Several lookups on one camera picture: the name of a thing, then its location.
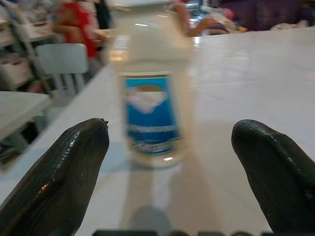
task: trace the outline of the chair backrest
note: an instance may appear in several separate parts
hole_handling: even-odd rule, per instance
[[[88,71],[85,45],[46,44],[38,46],[36,52],[45,73],[53,76],[60,97],[74,96],[84,87],[82,74]]]

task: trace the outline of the blue label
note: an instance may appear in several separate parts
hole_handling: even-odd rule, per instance
[[[126,77],[126,131],[131,147],[161,155],[179,138],[169,77]]]

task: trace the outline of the table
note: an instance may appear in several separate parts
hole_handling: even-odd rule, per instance
[[[51,104],[46,94],[0,91],[0,141]]]
[[[110,148],[76,236],[96,229],[182,229],[255,235],[269,226],[233,152],[234,123],[250,118],[292,137],[315,157],[315,29],[249,32],[195,38],[191,70],[195,90],[192,156],[166,169],[129,161],[115,73],[111,66],[0,175],[0,202],[28,168],[68,127],[97,117],[109,121]]]

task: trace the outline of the white liquid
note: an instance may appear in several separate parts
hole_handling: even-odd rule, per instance
[[[162,155],[148,155],[130,147],[132,158],[145,166],[164,167],[177,163],[187,154],[189,135],[189,115],[191,110],[191,91],[188,69],[193,57],[192,41],[184,37],[179,29],[176,15],[165,10],[165,5],[156,4],[145,7],[132,7],[130,11],[119,12],[116,17],[117,37],[110,53],[112,64],[118,73],[126,75],[139,72],[167,72],[170,74],[172,97],[176,104],[174,113],[179,125],[180,139],[175,141],[175,150]],[[124,101],[125,77],[118,78]],[[161,93],[143,92],[140,96],[129,97],[130,102],[148,97],[140,108],[150,112]]]

